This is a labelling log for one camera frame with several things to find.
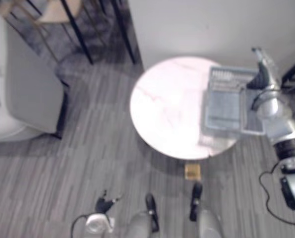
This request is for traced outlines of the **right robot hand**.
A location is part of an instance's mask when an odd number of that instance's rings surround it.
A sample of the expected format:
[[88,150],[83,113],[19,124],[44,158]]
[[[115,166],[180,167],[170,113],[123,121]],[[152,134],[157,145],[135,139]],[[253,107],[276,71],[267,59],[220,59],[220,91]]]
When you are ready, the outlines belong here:
[[282,80],[275,61],[261,47],[253,47],[258,59],[258,74],[246,85],[252,90],[280,90]]

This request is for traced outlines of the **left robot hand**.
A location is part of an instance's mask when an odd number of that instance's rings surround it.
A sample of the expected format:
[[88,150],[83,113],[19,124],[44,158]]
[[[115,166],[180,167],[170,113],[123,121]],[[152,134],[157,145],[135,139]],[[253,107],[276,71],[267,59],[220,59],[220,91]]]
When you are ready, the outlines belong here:
[[121,193],[116,198],[107,200],[106,199],[107,193],[108,191],[106,189],[103,190],[103,192],[97,199],[96,205],[95,205],[95,213],[106,214],[113,207],[113,205],[117,203],[118,201],[120,201],[123,197],[123,194]]

